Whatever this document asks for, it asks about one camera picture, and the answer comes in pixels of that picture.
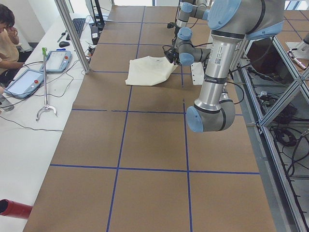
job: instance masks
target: white desk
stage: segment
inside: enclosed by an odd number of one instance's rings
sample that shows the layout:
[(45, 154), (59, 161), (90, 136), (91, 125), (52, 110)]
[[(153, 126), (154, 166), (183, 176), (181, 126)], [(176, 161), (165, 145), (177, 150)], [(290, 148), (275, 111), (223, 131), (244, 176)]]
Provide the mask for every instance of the white desk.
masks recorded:
[[(84, 15), (74, 14), (72, 17), (84, 17)], [(47, 47), (48, 51), (58, 49), (57, 40), (64, 31), (63, 22), (59, 17), (47, 31), (36, 49), (34, 49), (26, 64), (43, 60), (42, 47)], [(90, 28), (85, 24), (81, 36), (81, 44), (84, 51), (87, 50), (88, 43), (92, 43)], [(65, 48), (72, 52), (72, 60), (69, 66), (71, 67), (78, 57), (76, 52), (74, 52), (72, 44)], [(40, 67), (41, 64), (30, 66), (30, 68), (35, 70), (38, 70)], [(71, 82), (64, 96), (56, 98), (48, 95), (49, 104), (57, 109), (57, 116), (54, 115), (53, 111), (43, 112), (40, 120), (38, 122), (35, 120), (37, 112), (44, 106), (43, 87), (35, 93), (35, 95), (42, 96), (31, 96), (27, 100), (15, 105), (12, 111), (3, 111), (0, 116), (18, 122), (25, 127), (63, 130), (69, 117), (72, 103), (77, 96), (84, 78), (84, 72), (80, 62), (77, 62), (68, 74), (72, 75), (74, 80)], [(48, 75), (47, 82), (57, 77), (59, 77), (59, 74)], [(47, 85), (47, 92), (60, 96), (64, 93), (66, 86), (71, 80), (72, 77), (64, 74)], [(20, 101), (13, 98), (9, 100), (12, 103)], [(10, 199), (33, 205), (60, 139), (61, 132), (24, 129), (2, 118), (0, 118), (0, 128), (0, 200)], [(0, 232), (21, 232), (26, 222), (26, 220), (18, 218), (0, 217)]]

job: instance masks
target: cloth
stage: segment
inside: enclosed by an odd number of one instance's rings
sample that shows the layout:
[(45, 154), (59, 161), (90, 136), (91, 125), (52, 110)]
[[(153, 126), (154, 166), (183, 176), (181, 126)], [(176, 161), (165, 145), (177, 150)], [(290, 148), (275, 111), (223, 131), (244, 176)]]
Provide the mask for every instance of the cloth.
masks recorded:
[[(16, 45), (11, 41), (8, 32), (4, 30), (0, 33), (0, 62), (5, 61), (18, 61), (19, 53)], [(7, 69), (0, 68), (0, 74)]]
[(166, 81), (170, 74), (177, 68), (165, 57), (143, 57), (130, 60), (127, 85), (153, 86)]

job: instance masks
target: green handle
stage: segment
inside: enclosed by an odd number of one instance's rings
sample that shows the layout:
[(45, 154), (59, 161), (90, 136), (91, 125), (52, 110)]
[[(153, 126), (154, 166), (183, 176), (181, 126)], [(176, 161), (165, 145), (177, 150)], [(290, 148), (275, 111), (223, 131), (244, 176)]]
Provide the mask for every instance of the green handle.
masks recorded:
[(42, 47), (43, 55), (46, 56), (47, 47)]

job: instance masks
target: blue joint cap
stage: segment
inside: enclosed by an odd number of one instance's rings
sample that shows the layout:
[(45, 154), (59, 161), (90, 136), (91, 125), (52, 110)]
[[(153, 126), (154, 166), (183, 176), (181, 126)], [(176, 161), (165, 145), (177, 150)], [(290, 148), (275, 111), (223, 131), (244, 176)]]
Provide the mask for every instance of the blue joint cap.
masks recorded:
[(205, 10), (204, 14), (203, 14), (203, 17), (202, 17), (202, 20), (208, 20), (208, 15), (209, 15), (209, 10)]
[(208, 27), (218, 30), (224, 27), (236, 14), (241, 0), (216, 0), (209, 12)]
[(188, 2), (184, 2), (183, 6), (182, 6), (182, 11), (185, 13), (191, 13), (193, 10), (193, 5), (188, 3)]
[(270, 27), (264, 28), (262, 30), (258, 30), (256, 32), (253, 32), (251, 34), (247, 35), (247, 40), (259, 40), (268, 38), (270, 36), (274, 36), (279, 34), (282, 31), (284, 21), (279, 22), (275, 25), (272, 25)]
[(190, 40), (192, 37), (192, 31), (190, 28), (180, 28), (177, 37), (181, 40)]
[(194, 63), (194, 56), (192, 56), (190, 53), (180, 53), (179, 60), (181, 65), (190, 66)]
[(196, 108), (194, 108), (193, 106), (190, 106), (187, 109), (186, 118), (187, 118), (188, 126), (193, 132), (203, 132), (204, 131), (201, 116), (198, 114), (198, 111)]

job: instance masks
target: keyboard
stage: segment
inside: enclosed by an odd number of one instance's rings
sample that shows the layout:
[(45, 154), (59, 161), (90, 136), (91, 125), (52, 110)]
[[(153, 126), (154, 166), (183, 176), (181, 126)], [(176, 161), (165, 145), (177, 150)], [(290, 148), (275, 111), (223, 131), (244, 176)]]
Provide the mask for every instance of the keyboard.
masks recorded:
[[(78, 38), (80, 38), (81, 35), (82, 35), (85, 21), (86, 21), (85, 18), (74, 18), (74, 19), (72, 20)], [(69, 34), (67, 34), (66, 40), (70, 40)]]

